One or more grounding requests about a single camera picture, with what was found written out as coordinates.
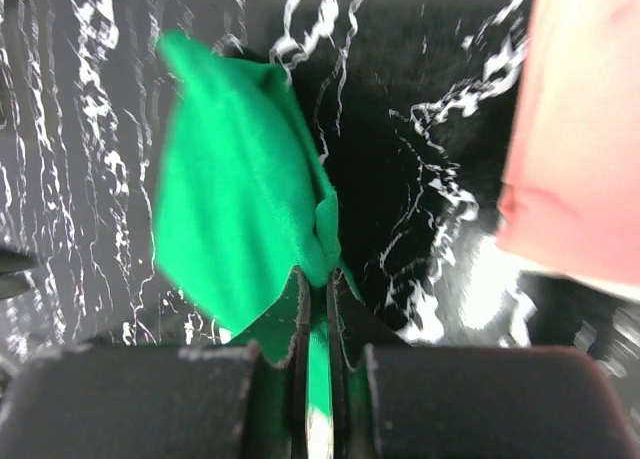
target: black surface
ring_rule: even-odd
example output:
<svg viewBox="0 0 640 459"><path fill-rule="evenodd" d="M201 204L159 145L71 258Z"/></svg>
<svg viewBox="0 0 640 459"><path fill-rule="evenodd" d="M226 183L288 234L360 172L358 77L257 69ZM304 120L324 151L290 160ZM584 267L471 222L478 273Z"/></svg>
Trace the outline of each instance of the black surface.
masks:
<svg viewBox="0 0 640 459"><path fill-rule="evenodd" d="M298 267L289 273L278 299L229 345L260 344L261 353L270 364L291 369L287 384L290 399L290 430L296 458L306 458L307 451L307 376L311 335L311 291L309 282ZM261 416L257 414L256 427Z"/></svg>
<svg viewBox="0 0 640 459"><path fill-rule="evenodd" d="M59 351L11 384L0 456L306 457L291 455L289 381L255 344Z"/></svg>
<svg viewBox="0 0 640 459"><path fill-rule="evenodd" d="M371 393L364 347L408 348L402 339L356 299L346 275L332 272L326 291L333 458L375 457Z"/></svg>
<svg viewBox="0 0 640 459"><path fill-rule="evenodd" d="M34 257L20 251L0 247L0 274L15 274L37 266Z"/></svg>
<svg viewBox="0 0 640 459"><path fill-rule="evenodd" d="M366 357L381 458L637 457L613 389L575 349Z"/></svg>

